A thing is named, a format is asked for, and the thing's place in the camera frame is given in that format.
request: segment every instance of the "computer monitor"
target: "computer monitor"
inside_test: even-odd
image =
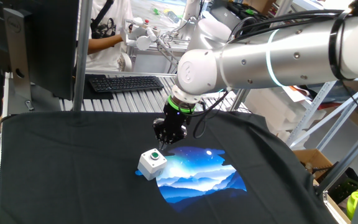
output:
[[[72,99],[79,0],[0,1],[0,67],[16,90],[30,82]]]

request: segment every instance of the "blue mountain graphic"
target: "blue mountain graphic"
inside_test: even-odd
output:
[[[160,192],[166,200],[168,198],[174,198],[174,197],[196,197],[205,194],[205,192],[199,190],[174,188],[170,186],[160,187]]]
[[[209,172],[199,172],[196,175],[194,175],[194,178],[200,178],[200,177],[209,177],[212,179],[218,178],[218,177],[227,177],[230,174],[234,173],[235,169],[221,169],[221,170],[214,170]]]
[[[241,179],[241,176],[237,171],[234,174],[234,177],[227,184],[226,188],[242,189],[242,190],[245,190],[245,191],[247,190],[244,181]]]
[[[177,203],[170,203],[170,205],[177,212],[189,215],[192,213],[197,213],[202,209],[210,209],[210,204],[206,202],[214,202],[213,206],[217,210],[227,209],[227,206],[231,203],[229,198],[240,197],[241,199],[245,200],[246,195],[247,192],[241,189],[223,189],[208,195],[186,198]]]
[[[181,177],[176,181],[175,183],[171,184],[171,187],[189,187],[190,185],[199,185],[199,184],[205,184],[205,183],[213,183],[216,182],[216,180],[208,178],[208,177],[202,177],[202,178],[184,178]]]
[[[173,198],[167,198],[165,200],[168,203],[177,203],[177,202],[180,202],[181,200],[186,199],[186,198],[189,198],[189,197],[173,197]]]
[[[205,195],[208,195],[208,194],[212,194],[212,193],[215,193],[215,192],[217,192],[218,190],[209,190],[209,191],[207,191],[207,192],[205,192]]]
[[[170,185],[178,181],[179,177],[169,177],[169,178],[162,178],[157,181],[157,183],[161,185]]]
[[[236,172],[233,172],[229,177],[222,180],[220,184],[216,184],[212,189],[213,190],[224,189],[227,186],[227,184],[230,183],[231,179],[234,177],[234,174],[236,174]]]

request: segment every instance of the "black backpack strap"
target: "black backpack strap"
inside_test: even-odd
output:
[[[97,28],[97,26],[102,21],[103,17],[106,15],[106,13],[109,11],[109,9],[113,3],[114,3],[114,0],[107,0],[105,5],[103,6],[102,10],[100,10],[98,16],[96,16],[96,19],[92,20],[92,23],[91,23],[92,32],[95,30],[95,28]]]

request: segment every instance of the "white t-shirt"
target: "white t-shirt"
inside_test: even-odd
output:
[[[106,0],[93,0],[91,18],[96,19],[100,10],[105,5]],[[113,36],[119,34],[122,22],[124,19],[133,19],[131,0],[114,0],[109,11],[103,17],[96,29],[100,34],[105,36]],[[80,17],[78,16],[78,26],[80,24]],[[92,39],[92,31],[89,28],[89,38]],[[121,55],[121,43],[114,47],[102,50],[98,53],[88,55],[86,58],[86,68],[95,70],[110,70],[117,71],[117,60]]]

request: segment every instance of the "t-shirt print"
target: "t-shirt print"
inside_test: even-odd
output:
[[[114,19],[112,18],[109,18],[107,20],[107,23],[103,23],[103,21],[101,21],[93,31],[92,38],[100,39],[100,38],[112,37],[116,35],[116,27],[117,25],[114,23]]]

